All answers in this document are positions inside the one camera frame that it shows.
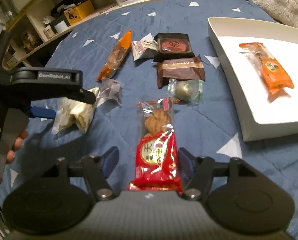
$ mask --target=bolt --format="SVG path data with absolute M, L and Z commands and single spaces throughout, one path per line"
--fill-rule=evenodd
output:
M 201 192 L 196 188 L 190 188 L 185 191 L 185 194 L 190 198 L 196 198 L 201 195 Z
M 111 197 L 113 195 L 113 192 L 111 189 L 101 188 L 97 191 L 97 194 L 101 198 L 107 198 L 107 197 Z

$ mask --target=black snack package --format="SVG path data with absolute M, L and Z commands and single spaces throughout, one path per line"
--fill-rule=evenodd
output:
M 158 51 L 153 58 L 155 62 L 163 62 L 167 59 L 194 57 L 187 34 L 158 33 L 154 40 L 158 43 Z

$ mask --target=yellow box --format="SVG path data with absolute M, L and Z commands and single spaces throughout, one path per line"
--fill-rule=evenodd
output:
M 81 20 L 85 19 L 88 15 L 92 14 L 95 11 L 90 0 L 78 5 L 76 8 L 73 8 L 65 13 L 65 16 L 70 23 L 73 25 Z

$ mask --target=blue bedspread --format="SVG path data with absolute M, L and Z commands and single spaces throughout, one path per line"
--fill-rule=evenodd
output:
M 199 6 L 189 6 L 191 2 Z M 153 36 L 158 32 L 187 33 L 194 53 L 200 54 L 204 62 L 206 81 L 202 104 L 175 106 L 173 123 L 178 147 L 217 161 L 242 155 L 245 161 L 293 197 L 296 212 L 288 232 L 298 240 L 298 135 L 249 143 L 242 141 L 231 92 L 208 38 L 208 17 L 273 21 L 258 6 L 244 0 L 153 1 L 121 8 L 79 25 L 62 41 L 46 67 L 82 70 L 84 88 L 90 89 L 101 86 L 95 79 L 117 42 L 111 36 L 120 33 L 122 37 L 129 29 L 133 31 L 134 41 L 149 33 Z M 86 134 L 81 135 L 72 127 L 65 135 L 52 135 L 53 121 L 38 118 L 30 121 L 30 136 L 17 153 L 15 162 L 6 166 L 4 182 L 0 185 L 1 203 L 12 189 L 53 164 L 57 157 L 66 157 L 72 163 L 84 156 L 102 155 L 112 146 L 118 146 L 120 161 L 108 182 L 116 191 L 127 187 L 134 178 L 135 149 L 139 139 L 136 103 L 164 97 L 166 87 L 157 89 L 152 60 L 135 63 L 132 53 L 114 78 L 124 84 L 122 107 L 108 101 L 99 106 Z M 57 110 L 58 102 L 59 99 L 43 100 L 34 105 Z M 82 179 L 72 179 L 72 183 L 85 187 Z M 222 180 L 215 181 L 214 187 L 221 183 Z

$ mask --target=orange snack package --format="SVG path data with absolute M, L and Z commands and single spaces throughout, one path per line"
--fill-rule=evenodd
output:
M 127 31 L 114 46 L 108 56 L 107 63 L 97 77 L 97 81 L 101 81 L 103 77 L 112 78 L 116 73 L 131 46 L 131 33 L 132 31 Z
M 239 47 L 250 52 L 247 57 L 261 73 L 271 94 L 284 87 L 294 88 L 290 76 L 262 43 L 241 43 Z

